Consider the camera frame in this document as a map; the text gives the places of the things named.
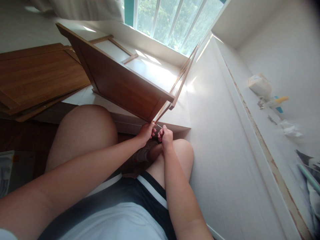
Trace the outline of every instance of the black shorts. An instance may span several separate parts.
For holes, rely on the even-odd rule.
[[[119,179],[121,175],[117,175],[105,183],[107,185],[108,182],[109,184],[113,183],[117,177]],[[143,172],[137,179],[120,178],[103,190],[100,190],[99,187],[60,214],[38,239],[58,240],[92,214],[124,202],[136,203],[145,208],[163,228],[167,238],[169,240],[176,239],[167,207],[166,191],[148,172]]]

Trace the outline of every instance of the white curtain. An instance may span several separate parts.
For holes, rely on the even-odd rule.
[[[42,12],[54,10],[64,19],[124,22],[121,0],[31,0]]]

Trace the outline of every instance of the wooden board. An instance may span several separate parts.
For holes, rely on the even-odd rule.
[[[151,122],[166,101],[174,96],[114,58],[56,24],[60,33],[70,41],[95,91],[100,96],[126,109],[135,116]]]
[[[61,44],[4,53],[0,59],[0,101],[9,115],[90,84]]]
[[[17,113],[16,115],[12,115],[12,117],[17,122],[27,121],[30,118],[33,118],[33,117],[37,116],[38,114],[40,114],[44,110],[47,110],[48,108],[50,108],[53,105],[57,104],[58,102],[61,102],[61,101],[65,100],[65,99],[67,99],[68,97],[72,96],[73,94],[79,92],[82,89],[83,88],[79,88],[79,89],[77,89],[75,91],[72,91],[71,93],[63,95],[62,97],[58,97],[58,98],[56,98],[56,99],[54,99],[52,101],[49,101],[49,102],[44,103],[44,104],[41,104],[40,106],[36,106],[36,107],[34,107],[32,109],[26,110],[26,112]]]

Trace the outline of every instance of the leg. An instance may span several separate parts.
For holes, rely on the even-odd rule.
[[[173,148],[177,154],[182,170],[189,181],[194,157],[193,148],[191,144],[184,139],[174,140]],[[165,189],[164,157],[161,144],[150,149],[148,152],[148,159],[150,159],[151,162],[154,161],[154,163],[147,169],[147,172]]]
[[[61,121],[47,160],[46,172],[77,156],[118,143],[110,113],[98,105],[82,105]]]

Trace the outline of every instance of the tissue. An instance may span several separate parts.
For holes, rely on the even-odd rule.
[[[300,137],[302,135],[302,133],[298,131],[299,129],[287,120],[282,120],[279,124],[283,128],[284,135],[286,136]]]

